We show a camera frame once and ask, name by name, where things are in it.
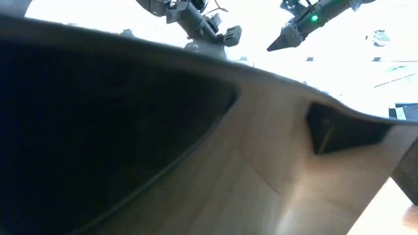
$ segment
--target robotic arm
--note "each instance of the robotic arm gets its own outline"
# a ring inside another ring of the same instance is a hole
[[[226,34],[218,34],[221,19],[218,14],[212,18],[202,15],[208,0],[137,0],[149,13],[157,17],[166,16],[167,24],[177,22],[191,39],[203,40],[210,44],[236,46],[241,37],[240,26],[229,28]]]
[[[280,36],[267,48],[268,52],[284,48],[297,47],[317,28],[324,26],[343,11],[352,8],[356,11],[360,5],[374,0],[318,0],[304,7],[299,0],[283,0],[280,7],[295,17],[281,29]]]

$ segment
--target wooden floor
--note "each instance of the wooden floor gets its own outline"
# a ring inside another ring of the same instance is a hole
[[[348,235],[418,234],[418,206],[389,179]]]

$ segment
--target green led light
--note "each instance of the green led light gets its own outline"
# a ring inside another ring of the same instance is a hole
[[[312,22],[315,22],[315,21],[317,21],[318,20],[318,16],[317,15],[313,15],[313,16],[311,16],[311,21]]]

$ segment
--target cable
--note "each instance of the cable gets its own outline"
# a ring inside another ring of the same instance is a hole
[[[229,12],[226,8],[221,7],[221,6],[219,5],[219,3],[217,2],[217,0],[215,0],[215,4],[216,4],[217,8],[215,8],[215,9],[213,9],[213,10],[208,11],[208,12],[207,12],[206,14],[204,14],[203,16],[206,16],[206,15],[208,15],[209,13],[212,13],[212,12],[214,12],[214,11],[216,11],[216,10],[222,10],[222,11],[224,11],[224,12]]]

